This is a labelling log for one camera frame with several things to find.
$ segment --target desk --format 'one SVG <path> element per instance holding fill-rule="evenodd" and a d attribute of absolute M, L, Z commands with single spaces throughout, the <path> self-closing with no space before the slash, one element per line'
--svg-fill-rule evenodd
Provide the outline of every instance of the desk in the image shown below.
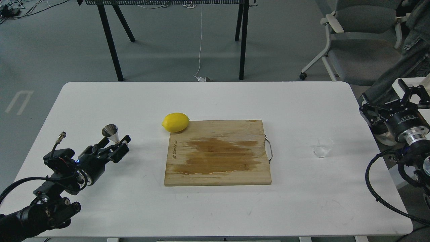
<path fill-rule="evenodd" d="M 81 5 L 83 0 L 77 0 L 78 4 Z M 120 10 L 119 5 L 153 5 L 153 4 L 172 4 L 172 5 L 185 5 L 185 4 L 239 4 L 239 11 L 237 14 L 236 24 L 236 35 L 235 41 L 239 41 L 240 25 L 242 24 L 242 44 L 240 47 L 240 63 L 239 63 L 239 80 L 243 80 L 245 72 L 245 53 L 246 53 L 246 35 L 248 32 L 248 12 L 249 12 L 249 0 L 85 0 L 87 5 L 97 5 L 98 12 L 100 14 L 101 23 L 103 25 L 104 34 L 106 35 L 107 45 L 111 52 L 112 61 L 114 63 L 115 72 L 117 74 L 118 81 L 123 81 L 123 73 L 120 67 L 120 61 L 118 60 L 117 51 L 115 49 L 114 39 L 112 38 L 111 29 L 109 27 L 108 16 L 104 9 L 105 5 L 112 5 L 115 13 L 121 21 L 129 39 L 131 42 L 135 41 L 133 33 L 124 18 L 123 13 Z"/>
<path fill-rule="evenodd" d="M 191 120 L 262 119 L 271 141 L 271 185 L 165 187 L 169 133 L 165 115 Z M 82 211 L 69 227 L 41 236 L 271 237 L 401 235 L 412 223 L 367 190 L 364 173 L 379 153 L 353 93 L 344 82 L 72 82 L 61 90 L 17 179 L 51 175 L 42 157 L 59 132 L 58 149 L 80 154 L 116 124 L 130 152 L 108 163 L 94 186 L 77 196 Z M 312 152 L 317 137 L 335 147 Z M 370 172 L 375 190 L 405 211 L 383 160 Z M 27 206 L 41 182 L 19 186 L 1 207 Z"/>

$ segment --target clear plastic cup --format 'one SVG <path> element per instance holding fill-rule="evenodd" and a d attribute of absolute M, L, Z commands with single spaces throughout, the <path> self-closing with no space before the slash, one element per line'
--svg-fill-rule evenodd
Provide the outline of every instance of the clear plastic cup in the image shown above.
<path fill-rule="evenodd" d="M 313 147 L 313 153 L 319 157 L 324 158 L 333 149 L 333 140 L 328 137 L 317 138 L 317 144 Z"/>

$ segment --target lemon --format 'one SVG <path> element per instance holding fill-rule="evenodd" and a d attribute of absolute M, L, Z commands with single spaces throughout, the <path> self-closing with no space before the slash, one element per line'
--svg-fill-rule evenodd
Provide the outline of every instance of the lemon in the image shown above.
<path fill-rule="evenodd" d="M 187 115 L 175 112 L 164 118 L 162 126 L 169 132 L 179 132 L 184 130 L 188 126 L 189 122 L 190 119 Z"/>

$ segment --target chair wheel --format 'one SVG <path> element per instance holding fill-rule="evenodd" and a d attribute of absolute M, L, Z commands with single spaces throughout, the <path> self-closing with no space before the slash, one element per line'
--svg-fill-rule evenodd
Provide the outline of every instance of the chair wheel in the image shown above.
<path fill-rule="evenodd" d="M 306 72 L 300 73 L 300 75 L 299 75 L 299 78 L 302 80 L 306 79 L 306 77 L 307 77 Z"/>

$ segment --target gray chair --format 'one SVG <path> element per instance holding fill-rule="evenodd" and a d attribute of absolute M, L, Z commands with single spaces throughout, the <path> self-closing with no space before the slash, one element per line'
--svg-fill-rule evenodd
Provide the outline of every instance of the gray chair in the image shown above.
<path fill-rule="evenodd" d="M 305 68 L 322 59 L 332 81 L 371 86 L 399 59 L 396 50 L 402 43 L 400 23 L 407 17 L 396 17 L 401 0 L 337 0 L 335 11 L 320 23 L 326 28 L 326 47 Z M 333 34 L 362 32 L 381 34 L 395 28 L 395 45 L 383 39 L 333 39 Z"/>

